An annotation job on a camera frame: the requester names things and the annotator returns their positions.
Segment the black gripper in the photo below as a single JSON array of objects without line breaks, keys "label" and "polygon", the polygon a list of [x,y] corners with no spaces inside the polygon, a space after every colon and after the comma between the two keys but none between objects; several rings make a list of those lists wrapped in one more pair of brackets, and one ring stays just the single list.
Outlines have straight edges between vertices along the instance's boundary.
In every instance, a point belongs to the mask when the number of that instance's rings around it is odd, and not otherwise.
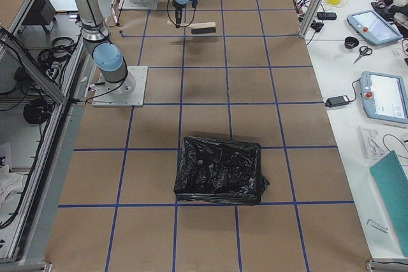
[{"label": "black gripper", "polygon": [[172,0],[172,5],[175,9],[175,26],[176,28],[181,27],[182,23],[182,10],[190,4],[195,10],[198,6],[198,0]]}]

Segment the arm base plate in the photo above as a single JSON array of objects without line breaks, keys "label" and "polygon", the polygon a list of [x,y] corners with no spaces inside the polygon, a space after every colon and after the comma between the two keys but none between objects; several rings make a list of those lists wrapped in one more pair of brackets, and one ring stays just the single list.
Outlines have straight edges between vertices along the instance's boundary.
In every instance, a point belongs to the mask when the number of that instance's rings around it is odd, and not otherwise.
[{"label": "arm base plate", "polygon": [[95,107],[142,107],[145,97],[147,83],[147,66],[128,66],[128,74],[124,83],[118,88],[120,83],[114,85],[106,83],[102,73],[99,74],[98,83],[103,83],[96,87],[96,98],[92,100]]}]

